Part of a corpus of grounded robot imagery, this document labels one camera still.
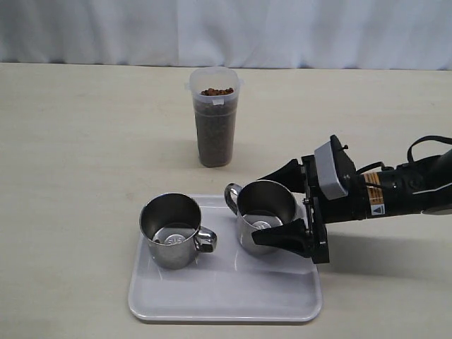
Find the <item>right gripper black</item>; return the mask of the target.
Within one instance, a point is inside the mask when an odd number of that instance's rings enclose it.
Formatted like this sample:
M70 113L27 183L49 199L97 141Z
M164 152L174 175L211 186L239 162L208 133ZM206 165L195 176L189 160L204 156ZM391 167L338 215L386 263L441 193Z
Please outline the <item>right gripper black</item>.
M298 159L291 159L280 169L259 178L282 184L292 193L306 194L308 215L311 217L309 226L314 237L313 249L309 248L309 237L301 218L278 227L252 232L254 244L282 249L303 258L311 257L315 264L329 263L326 225L360 220L367 216L369 199L364 176L357 171L354 162L347 155L347 145L343 145L337 136L331 136L328 141L332 143L338 178L348 192L346 197L329 201L324 196L319 187L314 153L302 157L302 164Z

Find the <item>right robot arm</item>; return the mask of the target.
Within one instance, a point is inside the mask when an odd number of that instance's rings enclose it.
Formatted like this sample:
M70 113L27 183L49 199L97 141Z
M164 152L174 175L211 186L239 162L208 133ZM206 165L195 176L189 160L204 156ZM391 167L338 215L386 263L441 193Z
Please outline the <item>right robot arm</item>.
M407 161L396 167L374 162L360 169L332 135L312 155L291 160L267 179L305 195L303 220L252 233L255 244L283 249L315 264L330 261L331 223L399 215L451 213L451 152Z

